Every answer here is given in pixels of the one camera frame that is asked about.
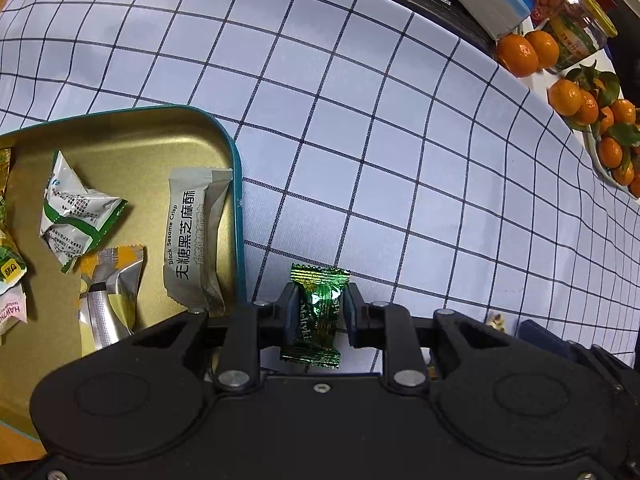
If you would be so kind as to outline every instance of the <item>orange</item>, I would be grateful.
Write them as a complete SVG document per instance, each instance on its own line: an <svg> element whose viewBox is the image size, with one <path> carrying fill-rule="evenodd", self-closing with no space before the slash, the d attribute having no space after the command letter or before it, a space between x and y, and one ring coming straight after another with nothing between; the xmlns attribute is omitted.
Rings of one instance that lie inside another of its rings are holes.
<svg viewBox="0 0 640 480"><path fill-rule="evenodd" d="M589 92L582 88L580 88L580 95L582 96L580 109L572 118L581 126L589 126L598 120L598 112L600 111L598 103Z"/></svg>
<svg viewBox="0 0 640 480"><path fill-rule="evenodd" d="M622 148L611 137L598 143L598 160L605 168L617 168L622 162Z"/></svg>
<svg viewBox="0 0 640 480"><path fill-rule="evenodd" d="M559 79L546 91L551 107L560 115L570 116L578 113L582 106L582 95L578 85L568 79Z"/></svg>
<svg viewBox="0 0 640 480"><path fill-rule="evenodd" d="M495 59L516 77L527 77L538 69L538 54L529 41L517 34L498 41Z"/></svg>
<svg viewBox="0 0 640 480"><path fill-rule="evenodd" d="M532 30L524 36L538 55L538 70L549 68L558 62L560 47L554 37L544 30Z"/></svg>
<svg viewBox="0 0 640 480"><path fill-rule="evenodd" d="M611 176L620 186L628 186L636 176L634 165L629 164L626 167L626 171L622 171L622 166L620 166L611 172Z"/></svg>
<svg viewBox="0 0 640 480"><path fill-rule="evenodd" d="M640 198L640 175L635 175L629 184L629 192L636 198Z"/></svg>
<svg viewBox="0 0 640 480"><path fill-rule="evenodd" d="M631 101L616 99L610 108L617 123L633 124L636 122L636 107Z"/></svg>
<svg viewBox="0 0 640 480"><path fill-rule="evenodd" d="M605 115L603 120L600 121L600 134L602 135L610 126L613 126L613 112L608 106L605 106L600 111Z"/></svg>

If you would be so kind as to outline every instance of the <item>individually wrapped snack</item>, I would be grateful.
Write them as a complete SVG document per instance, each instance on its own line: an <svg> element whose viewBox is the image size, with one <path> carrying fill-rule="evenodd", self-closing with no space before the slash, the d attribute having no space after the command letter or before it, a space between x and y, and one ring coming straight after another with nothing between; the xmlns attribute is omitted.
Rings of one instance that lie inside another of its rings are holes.
<svg viewBox="0 0 640 480"><path fill-rule="evenodd" d="M349 282L349 273L335 267L293 264L291 281L300 284L300 323L293 346L280 349L280 358L306 365L337 368L340 352L334 348L340 313L340 295Z"/></svg>
<svg viewBox="0 0 640 480"><path fill-rule="evenodd" d="M216 275L218 225L231 169L175 168L169 175L164 288L178 303L222 313Z"/></svg>
<svg viewBox="0 0 640 480"><path fill-rule="evenodd" d="M10 162L11 149L0 149L0 294L4 294L7 289L18 283L27 272L27 265L6 227L4 190L9 178Z"/></svg>
<svg viewBox="0 0 640 480"><path fill-rule="evenodd" d="M40 236L62 264L62 272L78 256L97 247L113 227L126 200L86 188L60 152L44 193Z"/></svg>
<svg viewBox="0 0 640 480"><path fill-rule="evenodd" d="M82 355L131 334L144 260L142 245L102 249L80 258Z"/></svg>
<svg viewBox="0 0 640 480"><path fill-rule="evenodd" d="M18 321L27 322L27 298L21 283L12 286L0 296L0 344L2 334Z"/></svg>

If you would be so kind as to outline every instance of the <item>wrapped candy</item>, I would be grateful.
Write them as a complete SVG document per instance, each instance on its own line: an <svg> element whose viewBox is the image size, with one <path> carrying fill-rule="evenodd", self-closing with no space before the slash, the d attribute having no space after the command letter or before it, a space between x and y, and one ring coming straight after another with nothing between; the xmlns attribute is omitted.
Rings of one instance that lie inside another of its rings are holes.
<svg viewBox="0 0 640 480"><path fill-rule="evenodd" d="M283 347L280 358L312 366L337 368L340 352L334 337L340 314L340 296L349 273L335 267L291 266L291 281L302 286L300 323L292 346Z"/></svg>

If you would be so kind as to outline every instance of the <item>yellow snack wrapper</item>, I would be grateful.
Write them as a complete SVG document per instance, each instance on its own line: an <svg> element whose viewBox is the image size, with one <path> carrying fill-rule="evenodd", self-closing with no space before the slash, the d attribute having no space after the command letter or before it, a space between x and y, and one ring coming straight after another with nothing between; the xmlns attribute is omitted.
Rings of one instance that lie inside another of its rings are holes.
<svg viewBox="0 0 640 480"><path fill-rule="evenodd" d="M14 239L6 228L4 191L9 178L11 149L0 149L0 294L14 286L27 272L27 264L18 252Z"/></svg>
<svg viewBox="0 0 640 480"><path fill-rule="evenodd" d="M107 248L80 258L83 356L131 335L144 259L142 245Z"/></svg>

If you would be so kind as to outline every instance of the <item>white tablecloth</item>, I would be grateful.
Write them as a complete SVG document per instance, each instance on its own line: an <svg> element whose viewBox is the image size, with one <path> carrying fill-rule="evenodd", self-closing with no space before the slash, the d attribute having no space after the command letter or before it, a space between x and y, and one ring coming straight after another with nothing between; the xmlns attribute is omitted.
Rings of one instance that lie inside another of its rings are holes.
<svg viewBox="0 0 640 480"><path fill-rule="evenodd" d="M638 205L535 93L409 10L10 0L0 38L2 132L165 103L220 119L242 158L250 300L276 299L292 262L337 265L368 301L496 310L511 333L534 319L630 362ZM341 371L380 369L337 344Z"/></svg>

